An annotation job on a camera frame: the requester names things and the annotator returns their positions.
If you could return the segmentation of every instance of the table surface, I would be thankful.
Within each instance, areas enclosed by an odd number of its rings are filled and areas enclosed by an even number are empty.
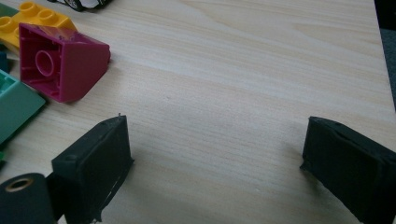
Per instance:
[[[82,13],[37,3],[110,45],[111,62],[83,99],[48,100],[9,142],[1,182],[48,175],[51,159],[121,113],[135,164],[104,223],[359,223],[299,166],[310,116],[396,149],[374,1],[114,0]]]

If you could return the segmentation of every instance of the plastic toy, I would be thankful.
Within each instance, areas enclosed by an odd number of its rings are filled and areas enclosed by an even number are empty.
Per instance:
[[[0,17],[13,16],[18,13],[18,10],[13,7],[8,7],[0,3]]]
[[[102,77],[110,46],[65,28],[20,25],[21,81],[58,102],[81,99]]]
[[[3,51],[0,51],[0,70],[3,70],[4,72],[9,72],[7,54]]]
[[[52,160],[53,173],[16,176],[0,185],[2,223],[102,221],[102,210],[124,182],[134,160],[125,116],[107,119]]]
[[[310,118],[302,169],[312,173],[363,223],[396,214],[396,153],[328,119]]]
[[[75,11],[82,11],[84,8],[94,8],[104,5],[108,0],[48,0],[49,2],[60,2],[67,4]]]
[[[19,13],[13,17],[0,18],[0,40],[16,54],[19,54],[18,24],[21,22],[77,30],[73,22],[64,14],[42,7],[34,2],[23,2],[20,4]]]
[[[0,70],[0,144],[45,103],[15,77]]]

